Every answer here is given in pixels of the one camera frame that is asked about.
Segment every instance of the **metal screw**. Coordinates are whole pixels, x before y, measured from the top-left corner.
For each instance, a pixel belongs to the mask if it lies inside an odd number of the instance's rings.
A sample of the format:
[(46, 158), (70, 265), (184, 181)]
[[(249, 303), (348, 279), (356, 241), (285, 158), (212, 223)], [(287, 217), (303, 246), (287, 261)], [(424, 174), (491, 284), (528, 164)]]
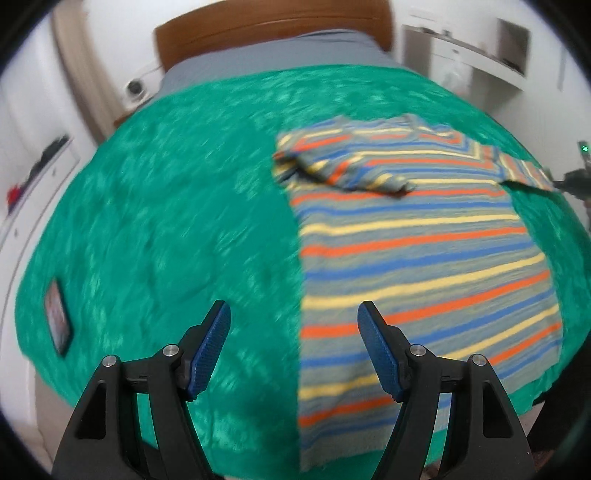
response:
[(472, 361), (479, 367), (484, 367), (486, 365), (486, 357), (479, 353), (472, 355)]
[(103, 358), (103, 365), (105, 367), (112, 367), (117, 363), (117, 357), (115, 355), (107, 355)]
[(162, 353), (165, 356), (175, 356), (178, 353), (178, 345), (171, 343), (162, 349)]
[(427, 349), (423, 345), (416, 343), (415, 345), (410, 346), (410, 352), (414, 356), (423, 356), (425, 353), (427, 353)]

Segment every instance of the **orange stripe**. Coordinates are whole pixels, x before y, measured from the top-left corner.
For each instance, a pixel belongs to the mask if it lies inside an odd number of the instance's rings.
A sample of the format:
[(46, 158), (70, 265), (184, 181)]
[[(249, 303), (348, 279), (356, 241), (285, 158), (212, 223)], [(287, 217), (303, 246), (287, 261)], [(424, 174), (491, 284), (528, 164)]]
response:
[(305, 340), (347, 337), (359, 333), (356, 323), (340, 323), (338, 325), (307, 325), (301, 329), (301, 337)]
[(454, 134), (454, 136), (451, 139), (447, 139), (446, 137), (441, 137), (439, 135), (430, 135), (430, 134), (420, 134), (419, 137), (430, 138), (432, 140), (437, 140), (438, 142), (446, 143), (446, 144), (450, 144), (450, 145), (455, 145), (460, 142), (460, 137), (457, 134)]
[(305, 143), (305, 142), (301, 142), (301, 140), (296, 143), (293, 147), (293, 151), (295, 152), (303, 152), (305, 150), (311, 150), (312, 148), (316, 148), (316, 147), (322, 147), (324, 145), (330, 145), (331, 143), (337, 143), (337, 142), (341, 142), (343, 140), (348, 140), (349, 138), (351, 138), (351, 135), (341, 135), (339, 137), (331, 137), (331, 138), (325, 138), (324, 140), (318, 140), (316, 142), (312, 142), (312, 143)]
[(480, 167), (487, 170), (495, 168), (493, 162), (490, 161), (466, 161), (466, 160), (449, 160), (447, 158), (377, 158), (369, 160), (365, 165), (367, 167), (375, 167), (376, 165), (392, 164), (392, 163), (443, 163), (449, 165), (466, 165), (469, 167)]
[[(424, 197), (429, 195), (487, 195), (489, 197), (500, 197), (505, 195), (505, 191), (501, 189), (458, 189), (458, 190), (414, 190), (412, 192), (405, 193), (406, 197)], [(318, 193), (306, 193), (299, 197), (294, 198), (291, 202), (291, 206), (299, 205), (301, 202), (306, 200), (338, 200), (347, 202), (349, 200), (366, 200), (377, 197), (387, 196), (383, 193), (331, 193), (331, 192), (318, 192)]]
[(523, 280), (509, 283), (508, 285), (503, 285), (501, 287), (493, 288), (492, 290), (484, 291), (482, 293), (477, 293), (476, 295), (472, 295), (470, 297), (447, 301), (445, 303), (432, 305), (430, 307), (423, 307), (422, 309), (394, 313), (393, 315), (388, 315), (387, 317), (385, 317), (385, 320), (390, 325), (399, 325), (401, 323), (415, 322), (416, 320), (425, 319), (437, 314), (449, 313), (455, 310), (465, 309), (478, 303), (482, 303), (487, 300), (492, 300), (497, 297), (500, 297), (501, 295), (511, 293), (515, 290), (529, 287), (549, 277), (550, 271), (545, 270), (542, 273), (534, 275), (533, 277), (524, 278)]
[(326, 180), (326, 183), (328, 183), (329, 185), (334, 185), (340, 178), (340, 176), (347, 171), (348, 166), (349, 160), (345, 160), (339, 163), (332, 175), (328, 178), (328, 180)]
[[(560, 322), (553, 323), (549, 327), (545, 328), (544, 330), (532, 335), (531, 337), (527, 338), (523, 342), (505, 350), (504, 352), (495, 355), (492, 358), (489, 358), (489, 362), (492, 365), (497, 365), (502, 361), (505, 361), (512, 356), (517, 355), (518, 353), (522, 352), (526, 348), (532, 346), (536, 342), (542, 340), (542, 338), (546, 337), (547, 335), (555, 332), (556, 330), (560, 330), (562, 324)], [(318, 413), (314, 413), (312, 415), (302, 416), (298, 419), (298, 423), (300, 427), (310, 427), (314, 423), (318, 423), (319, 421), (326, 420), (335, 415), (342, 415), (348, 413), (360, 413), (365, 410), (370, 410), (372, 408), (384, 407), (386, 405), (390, 405), (393, 402), (391, 397), (380, 397), (374, 400), (367, 400), (361, 401), (357, 403), (352, 403), (349, 405), (343, 405), (340, 407), (332, 408), (331, 410), (324, 410)]]
[(311, 415), (305, 415), (298, 418), (298, 424), (300, 427), (310, 427), (314, 423), (326, 420), (334, 415), (346, 415), (350, 413), (358, 413), (364, 410), (370, 410), (372, 408), (385, 407), (394, 403), (392, 397), (379, 397), (373, 400), (365, 400), (357, 403), (350, 403), (348, 405), (339, 405), (338, 407), (331, 408), (330, 410), (323, 410), (318, 413)]
[(328, 193), (328, 192), (318, 192), (318, 193), (306, 193), (304, 195), (300, 195), (299, 197), (294, 198), (291, 202), (291, 206), (299, 205), (306, 200), (318, 200), (318, 199), (329, 199), (329, 200), (365, 200), (370, 198), (376, 197), (383, 197), (383, 194), (380, 193)]
[(489, 361), (491, 362), (492, 365), (499, 364), (499, 363), (503, 362), (504, 360), (507, 360), (507, 359), (511, 358), (512, 356), (517, 355), (518, 353), (520, 353), (523, 350), (525, 350), (526, 348), (532, 346), (534, 343), (538, 342), (539, 340), (542, 340), (542, 338), (551, 334), (552, 332), (559, 330), (561, 327), (562, 327), (562, 323), (560, 323), (560, 322), (553, 323), (552, 325), (545, 328), (541, 332), (538, 332), (535, 335), (532, 335), (531, 337), (526, 338), (523, 342), (518, 343), (517, 345), (509, 348), (508, 350), (505, 350), (504, 352), (499, 353), (498, 355), (495, 355), (494, 357), (490, 358)]
[[(409, 310), (407, 312), (395, 313), (384, 317), (386, 323), (389, 325), (400, 325), (401, 323), (415, 322), (416, 320), (423, 320), (430, 316), (449, 313), (455, 310), (461, 310), (466, 307), (471, 307), (478, 303), (487, 300), (492, 300), (497, 297), (506, 295), (521, 288), (526, 288), (546, 280), (550, 277), (550, 271), (545, 270), (533, 277), (524, 278), (502, 287), (493, 288), (492, 290), (465, 297), (458, 300), (447, 301), (439, 303), (430, 307), (423, 307), (420, 309)], [(323, 325), (323, 326), (305, 326), (301, 330), (302, 339), (318, 340), (323, 338), (334, 338), (341, 336), (356, 335), (358, 333), (357, 325), (355, 323), (341, 323), (338, 325)]]
[(453, 232), (440, 233), (437, 235), (417, 235), (404, 238), (395, 238), (392, 240), (376, 240), (362, 244), (345, 245), (343, 247), (326, 247), (324, 245), (308, 245), (300, 251), (301, 257), (344, 257), (345, 255), (355, 255), (392, 248), (408, 247), (410, 245), (434, 244), (438, 242), (451, 242), (458, 240), (470, 240), (474, 238), (488, 238), (500, 235), (512, 235), (526, 233), (523, 226), (493, 228), (490, 230), (479, 230), (476, 232)]

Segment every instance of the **wooden headboard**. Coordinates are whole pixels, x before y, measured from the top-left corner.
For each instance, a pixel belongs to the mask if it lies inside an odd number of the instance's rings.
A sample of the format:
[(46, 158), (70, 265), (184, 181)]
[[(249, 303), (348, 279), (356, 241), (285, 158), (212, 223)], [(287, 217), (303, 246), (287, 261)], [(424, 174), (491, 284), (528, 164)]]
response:
[(392, 48), (388, 0), (223, 0), (173, 18), (154, 35), (168, 71), (203, 53), (331, 28), (359, 30)]

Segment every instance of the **yellow stripe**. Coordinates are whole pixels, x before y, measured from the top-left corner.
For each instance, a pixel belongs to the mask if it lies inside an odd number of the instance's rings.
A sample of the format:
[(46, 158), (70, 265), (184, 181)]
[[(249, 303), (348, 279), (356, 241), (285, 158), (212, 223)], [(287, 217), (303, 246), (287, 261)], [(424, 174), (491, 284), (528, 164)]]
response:
[(358, 155), (371, 155), (375, 157), (377, 155), (389, 155), (392, 157), (396, 157), (398, 155), (449, 155), (451, 157), (461, 157), (461, 158), (471, 158), (472, 160), (480, 160), (478, 157), (479, 148), (475, 149), (476, 155), (469, 155), (464, 153), (456, 153), (456, 152), (446, 152), (443, 150), (367, 150), (362, 152), (357, 152)]
[(301, 307), (304, 310), (344, 309), (347, 307), (359, 305), (365, 300), (376, 301), (399, 295), (416, 295), (429, 290), (453, 287), (463, 283), (484, 280), (485, 278), (502, 275), (513, 270), (535, 265), (536, 263), (543, 261), (544, 258), (544, 254), (540, 252), (531, 258), (525, 258), (523, 260), (518, 260), (516, 262), (511, 262), (504, 265), (497, 265), (496, 267), (485, 268), (484, 270), (451, 275), (450, 277), (435, 278), (433, 280), (417, 283), (392, 285), (389, 287), (379, 288), (377, 290), (366, 291), (362, 293), (355, 293), (352, 295), (333, 297), (314, 297), (311, 295), (306, 295), (301, 302)]
[(505, 163), (505, 160), (503, 159), (503, 154), (499, 155), (499, 160), (501, 161), (501, 165), (503, 165), (503, 167), (505, 167), (505, 170), (509, 172), (509, 180), (516, 181), (517, 178), (515, 176), (515, 172), (513, 170), (511, 170), (511, 168), (509, 167), (509, 165), (507, 163)]
[(531, 180), (534, 182), (534, 184), (537, 185), (537, 187), (540, 190), (545, 190), (546, 189), (546, 186), (543, 185), (542, 182), (535, 176), (535, 171), (537, 170), (537, 168), (535, 167), (535, 165), (533, 165), (533, 163), (530, 163), (528, 161), (525, 161), (525, 162), (522, 162), (522, 163), (525, 166), (525, 169), (527, 170), (527, 173), (530, 174)]
[(431, 129), (431, 128), (427, 128), (427, 127), (418, 127), (419, 130), (424, 130), (427, 132), (431, 132), (433, 135), (437, 135), (438, 137), (450, 137), (453, 135), (453, 131), (451, 132), (443, 132), (443, 133), (438, 133), (435, 130)]
[(322, 132), (315, 132), (313, 134), (304, 135), (303, 138), (314, 138), (314, 137), (322, 137), (322, 135), (332, 135), (332, 134), (339, 134), (343, 131), (342, 128), (333, 128), (331, 130), (322, 130)]
[(290, 168), (293, 168), (295, 166), (296, 166), (295, 160), (289, 161), (289, 162), (284, 163), (282, 165), (275, 165), (275, 167), (273, 167), (273, 175), (281, 175), (283, 172), (286, 172), (287, 170), (289, 170)]
[(518, 215), (511, 213), (506, 215), (472, 215), (464, 217), (440, 217), (440, 218), (408, 218), (401, 220), (383, 220), (380, 222), (354, 223), (352, 225), (330, 226), (325, 223), (312, 223), (300, 229), (300, 235), (311, 233), (323, 233), (330, 236), (349, 235), (351, 233), (370, 232), (374, 230), (387, 230), (389, 228), (402, 228), (409, 226), (426, 225), (454, 225), (457, 223), (493, 222), (495, 220), (519, 220)]
[(388, 179), (392, 178), (391, 173), (382, 173), (377, 179), (368, 185), (368, 190), (375, 190), (379, 186), (383, 185)]
[[(474, 343), (473, 345), (465, 347), (461, 350), (456, 350), (455, 352), (451, 352), (446, 355), (443, 355), (443, 357), (451, 358), (454, 360), (465, 359), (468, 356), (470, 356), (471, 354), (473, 354), (475, 352), (482, 351), (482, 349), (487, 348), (491, 345), (494, 345), (495, 343), (499, 343), (500, 341), (505, 340), (506, 338), (509, 338), (510, 336), (513, 336), (516, 333), (519, 333), (522, 330), (525, 330), (526, 328), (528, 328), (528, 327), (544, 320), (545, 318), (549, 317), (550, 315), (554, 315), (555, 313), (558, 313), (558, 312), (559, 312), (558, 305), (555, 304), (553, 307), (550, 307), (549, 309), (547, 309), (537, 315), (534, 315), (533, 317), (531, 317), (527, 320), (524, 320), (521, 323), (518, 323), (517, 325), (505, 330), (504, 332), (501, 332), (495, 336), (487, 338), (481, 342)], [(323, 384), (323, 385), (315, 385), (313, 387), (304, 387), (304, 388), (300, 389), (300, 391), (298, 393), (298, 397), (299, 397), (299, 400), (311, 400), (312, 398), (316, 398), (316, 397), (337, 396), (337, 395), (342, 395), (343, 393), (345, 393), (349, 390), (353, 390), (354, 388), (367, 387), (370, 385), (375, 385), (377, 383), (379, 383), (378, 376), (375, 374), (372, 374), (372, 375), (367, 375), (366, 377), (357, 377), (354, 380), (351, 380), (349, 382), (344, 382), (344, 383)]]
[(277, 142), (277, 148), (281, 148), (283, 145), (285, 145), (287, 142), (289, 142), (290, 138), (292, 137), (291, 134), (287, 134), (287, 135), (283, 135), (283, 137), (281, 137), (279, 139), (279, 141)]
[(499, 343), (499, 342), (505, 340), (506, 338), (509, 338), (510, 336), (515, 335), (516, 333), (519, 333), (522, 330), (525, 330), (527, 327), (531, 327), (532, 325), (544, 320), (546, 317), (549, 317), (550, 315), (554, 315), (555, 313), (558, 313), (558, 304), (554, 305), (553, 307), (549, 308), (548, 310), (544, 310), (543, 312), (540, 312), (539, 314), (534, 315), (531, 318), (528, 318), (527, 320), (524, 320), (521, 323), (518, 323), (517, 325), (514, 325), (513, 327), (505, 330), (504, 332), (498, 333), (497, 335), (487, 338), (481, 342), (474, 343), (474, 345), (470, 345), (470, 346), (467, 346), (466, 348), (456, 350), (455, 352), (448, 353), (447, 355), (444, 355), (444, 356), (446, 358), (452, 358), (454, 360), (465, 359), (468, 356), (470, 356), (471, 354), (476, 353), (476, 352), (480, 352), (483, 349), (485, 349), (491, 345), (494, 345), (495, 343)]
[(489, 185), (498, 185), (496, 180), (484, 180), (484, 179), (413, 179), (413, 183), (417, 185), (428, 185), (434, 183), (446, 184), (446, 183), (487, 183)]
[(312, 165), (308, 165), (306, 167), (306, 170), (308, 171), (308, 173), (316, 173), (322, 167), (324, 167), (328, 162), (329, 162), (328, 160), (319, 160), (316, 163), (313, 163)]
[(392, 127), (392, 128), (359, 128), (353, 130), (356, 134), (383, 134), (386, 132), (412, 132), (412, 128), (408, 127)]
[(329, 383), (323, 385), (315, 385), (313, 387), (303, 387), (298, 392), (299, 400), (311, 400), (316, 397), (336, 397), (343, 393), (353, 390), (354, 388), (367, 387), (379, 383), (376, 374), (367, 375), (366, 377), (357, 377), (350, 382), (345, 383)]

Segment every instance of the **gray bed sheet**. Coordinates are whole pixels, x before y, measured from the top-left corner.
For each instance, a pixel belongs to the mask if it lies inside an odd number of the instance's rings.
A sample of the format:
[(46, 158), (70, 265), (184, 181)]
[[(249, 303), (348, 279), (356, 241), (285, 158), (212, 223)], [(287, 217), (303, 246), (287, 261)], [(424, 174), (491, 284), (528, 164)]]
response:
[(323, 30), (285, 40), (229, 48), (184, 60), (164, 75), (160, 91), (151, 102), (191, 85), (212, 80), (331, 64), (403, 68), (365, 33), (355, 30)]

